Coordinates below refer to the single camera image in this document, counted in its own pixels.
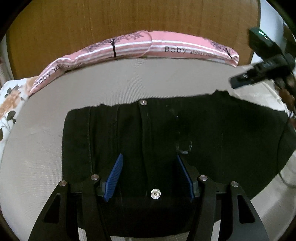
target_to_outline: black wire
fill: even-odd
[[[286,125],[287,125],[288,123],[289,123],[289,118],[288,118],[288,121],[285,123],[284,129],[283,129],[283,132],[282,132],[282,134],[281,134],[281,136],[280,136],[280,138],[279,138],[279,143],[278,143],[277,152],[276,152],[276,172],[279,174],[280,179],[282,180],[282,182],[283,182],[287,187],[289,187],[289,188],[291,188],[291,189],[296,189],[296,185],[289,184],[289,183],[287,183],[287,182],[284,180],[284,178],[283,178],[283,176],[282,176],[282,174],[281,174],[281,170],[279,169],[279,144],[280,144],[280,142],[281,142],[281,139],[282,139],[283,134],[284,134],[284,130],[285,130]]]

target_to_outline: round metal bolt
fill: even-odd
[[[62,181],[59,182],[59,185],[61,187],[66,186],[66,184],[67,184],[67,181],[65,181],[65,180],[62,180]]]
[[[91,176],[91,179],[92,179],[93,181],[98,180],[99,178],[100,178],[100,176],[99,176],[98,174],[93,174],[93,175]]]
[[[151,191],[151,197],[152,197],[153,199],[159,199],[159,198],[160,198],[160,195],[161,195],[160,190],[157,189],[157,188],[155,188],[155,189],[153,189],[153,190]]]
[[[232,181],[231,186],[237,188],[239,186],[239,184],[237,182],[235,182],[235,181]]]
[[[147,101],[146,100],[140,100],[139,101],[141,105],[147,105]]]
[[[200,175],[200,180],[206,181],[207,180],[207,176],[206,175]]]

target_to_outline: wooden headboard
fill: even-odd
[[[259,26],[257,0],[32,0],[7,32],[16,79],[39,75],[53,60],[137,30],[209,38],[250,63],[247,30]]]

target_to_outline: pink fabric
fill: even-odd
[[[49,64],[37,77],[30,96],[68,70],[117,58],[198,58],[237,66],[239,55],[232,48],[187,34],[138,31],[90,45]]]

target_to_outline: silver screw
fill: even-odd
[[[61,187],[66,186],[66,184],[67,184],[67,181],[65,181],[65,180],[62,180],[62,181],[59,182],[59,185]]]
[[[206,175],[200,175],[200,180],[206,181],[207,180],[207,176]]]
[[[160,190],[157,189],[157,188],[155,188],[155,189],[153,189],[153,190],[151,191],[151,197],[152,197],[153,199],[159,199],[159,198],[160,198],[160,195],[161,195]]]
[[[237,182],[235,182],[235,181],[232,181],[231,186],[237,188],[239,186],[239,184]]]
[[[139,101],[141,105],[147,105],[147,101],[146,100],[140,100]]]
[[[92,179],[93,181],[98,180],[99,178],[100,178],[100,176],[99,176],[98,174],[93,174],[93,175],[91,176],[91,179]]]

